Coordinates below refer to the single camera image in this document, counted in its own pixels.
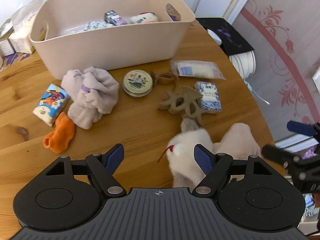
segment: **clear plastic package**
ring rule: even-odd
[[[171,61],[171,70],[180,77],[226,79],[217,64],[209,61],[178,60]]]

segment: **pink floral wallpaper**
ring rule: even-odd
[[[249,0],[234,28],[254,47],[257,70],[247,81],[275,141],[292,135],[289,120],[320,121],[312,76],[320,66],[320,0]]]

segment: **lavender plush cloth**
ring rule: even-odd
[[[111,113],[118,101],[119,83],[100,68],[69,70],[61,86],[73,100],[68,117],[83,129],[89,129],[103,114]]]

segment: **red stripe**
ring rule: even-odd
[[[289,57],[289,55],[284,51],[281,45],[277,42],[277,40],[273,37],[273,35],[245,8],[243,8],[241,14],[244,18],[247,19],[257,30],[266,38],[266,40],[270,43],[270,45],[275,49],[278,55],[281,57],[287,68],[289,69],[291,75],[297,82],[313,117],[314,122],[320,120],[320,115],[318,113],[318,109],[316,104],[313,101],[313,98],[310,94],[310,91],[305,84],[303,78],[300,75],[300,72],[297,68],[297,65],[294,61]]]

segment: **tin lid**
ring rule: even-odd
[[[132,70],[124,76],[123,87],[129,95],[144,96],[152,89],[152,78],[143,70]]]

